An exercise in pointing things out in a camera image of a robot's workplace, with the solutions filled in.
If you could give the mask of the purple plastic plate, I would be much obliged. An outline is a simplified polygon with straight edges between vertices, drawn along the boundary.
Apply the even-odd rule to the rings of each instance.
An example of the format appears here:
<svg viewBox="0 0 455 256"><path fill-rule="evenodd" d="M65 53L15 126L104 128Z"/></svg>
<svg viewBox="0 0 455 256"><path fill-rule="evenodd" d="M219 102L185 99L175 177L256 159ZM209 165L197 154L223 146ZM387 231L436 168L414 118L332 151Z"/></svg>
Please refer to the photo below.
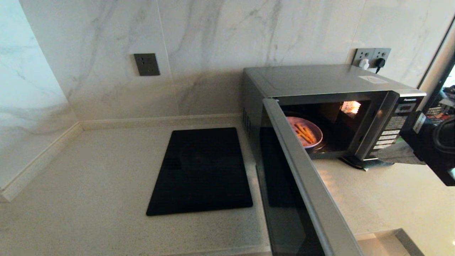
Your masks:
<svg viewBox="0 0 455 256"><path fill-rule="evenodd" d="M290 116L287 116L286 119L288 120L294 135L296 136L298 141L300 141L300 144L302 144L303 148L313 147L313 146L317 145L323 139L322 130L317 125L312 123L311 121L303 119L303 118L290 117ZM315 136L316 142L313 144L310 144L303 137L299 136L298 129L294 126L294 124L296 124L296 123L299 123L302 126L307 126L312 131L313 135Z"/></svg>

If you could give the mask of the black silver microwave oven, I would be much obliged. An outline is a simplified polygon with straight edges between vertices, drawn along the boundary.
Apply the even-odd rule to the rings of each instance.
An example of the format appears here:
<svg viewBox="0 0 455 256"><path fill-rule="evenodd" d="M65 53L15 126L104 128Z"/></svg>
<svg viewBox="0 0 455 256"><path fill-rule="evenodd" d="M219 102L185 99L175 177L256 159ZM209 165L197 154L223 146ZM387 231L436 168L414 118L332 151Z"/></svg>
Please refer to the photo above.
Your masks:
<svg viewBox="0 0 455 256"><path fill-rule="evenodd" d="M311 159L367 160L396 143L425 96L348 64L245 68L241 84L243 123L255 157L265 99L277 100L285 117L306 119L322 130L326 152L308 154Z"/></svg>

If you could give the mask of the dark cloth pad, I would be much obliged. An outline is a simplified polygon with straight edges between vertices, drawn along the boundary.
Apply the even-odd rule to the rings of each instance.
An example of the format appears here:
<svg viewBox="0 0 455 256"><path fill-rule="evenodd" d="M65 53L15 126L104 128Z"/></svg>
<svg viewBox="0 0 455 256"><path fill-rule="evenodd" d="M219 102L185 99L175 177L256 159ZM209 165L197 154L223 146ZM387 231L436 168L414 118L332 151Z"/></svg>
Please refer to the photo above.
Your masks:
<svg viewBox="0 0 455 256"><path fill-rule="evenodd" d="M394 165L393 162L385 162L380 159L359 160L354 156L340 157L339 160L341 160L350 167L354 167L355 169L364 171L368 171L369 169L374 167L385 167Z"/></svg>

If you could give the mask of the orange french fry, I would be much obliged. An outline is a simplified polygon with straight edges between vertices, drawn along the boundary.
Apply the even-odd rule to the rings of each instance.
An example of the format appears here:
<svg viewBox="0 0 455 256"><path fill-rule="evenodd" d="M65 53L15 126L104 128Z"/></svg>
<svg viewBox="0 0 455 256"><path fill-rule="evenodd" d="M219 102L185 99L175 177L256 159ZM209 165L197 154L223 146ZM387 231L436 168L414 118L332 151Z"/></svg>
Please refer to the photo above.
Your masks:
<svg viewBox="0 0 455 256"><path fill-rule="evenodd" d="M299 123L294 124L294 126L298 129L299 136L303 137L308 143L312 143L311 134L308 132L306 127Z"/></svg>
<svg viewBox="0 0 455 256"><path fill-rule="evenodd" d="M313 135L312 131L307 126L298 125L300 133L302 134L303 138L310 144L316 142L316 138Z"/></svg>

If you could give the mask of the black glass induction cooktop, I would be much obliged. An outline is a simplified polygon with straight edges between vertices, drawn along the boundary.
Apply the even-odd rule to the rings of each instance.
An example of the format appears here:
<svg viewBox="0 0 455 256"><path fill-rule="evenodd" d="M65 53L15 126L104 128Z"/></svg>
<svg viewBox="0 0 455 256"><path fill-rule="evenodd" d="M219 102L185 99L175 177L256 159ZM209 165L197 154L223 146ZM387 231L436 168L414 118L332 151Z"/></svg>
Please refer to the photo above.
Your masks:
<svg viewBox="0 0 455 256"><path fill-rule="evenodd" d="M252 206L236 128L172 132L148 217Z"/></svg>

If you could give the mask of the metal shopping cart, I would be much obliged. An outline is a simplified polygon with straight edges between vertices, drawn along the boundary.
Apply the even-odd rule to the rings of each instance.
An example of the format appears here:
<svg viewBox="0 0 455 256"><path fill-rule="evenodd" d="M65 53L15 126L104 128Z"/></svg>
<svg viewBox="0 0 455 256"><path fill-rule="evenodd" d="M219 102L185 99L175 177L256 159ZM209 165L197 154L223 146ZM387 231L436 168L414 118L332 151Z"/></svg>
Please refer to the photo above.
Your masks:
<svg viewBox="0 0 455 256"><path fill-rule="evenodd" d="M430 107L426 111L426 117L434 124L441 123L450 116L455 115L455 85L443 87L430 100Z"/></svg>

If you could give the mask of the grey double wall socket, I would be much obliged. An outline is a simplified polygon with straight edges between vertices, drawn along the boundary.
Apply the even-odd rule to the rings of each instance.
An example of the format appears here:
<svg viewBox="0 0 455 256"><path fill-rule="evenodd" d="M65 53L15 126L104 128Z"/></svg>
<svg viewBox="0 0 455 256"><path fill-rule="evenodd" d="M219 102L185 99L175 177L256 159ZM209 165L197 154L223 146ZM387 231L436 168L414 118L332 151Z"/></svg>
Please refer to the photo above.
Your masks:
<svg viewBox="0 0 455 256"><path fill-rule="evenodd" d="M355 50L351 65L359 67L359 61L361 58L368 58L369 69L372 69L374 68L374 62L377 58L383 57L387 61L390 52L391 48L357 48Z"/></svg>

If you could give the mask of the dark single wall socket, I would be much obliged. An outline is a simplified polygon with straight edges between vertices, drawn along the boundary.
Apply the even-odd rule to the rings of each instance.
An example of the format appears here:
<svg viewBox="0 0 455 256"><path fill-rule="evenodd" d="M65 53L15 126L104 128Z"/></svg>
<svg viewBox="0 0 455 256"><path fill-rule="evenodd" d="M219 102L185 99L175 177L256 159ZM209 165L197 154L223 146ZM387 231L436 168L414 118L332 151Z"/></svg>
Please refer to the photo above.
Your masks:
<svg viewBox="0 0 455 256"><path fill-rule="evenodd" d="M155 53L133 54L139 76L160 76L161 71Z"/></svg>

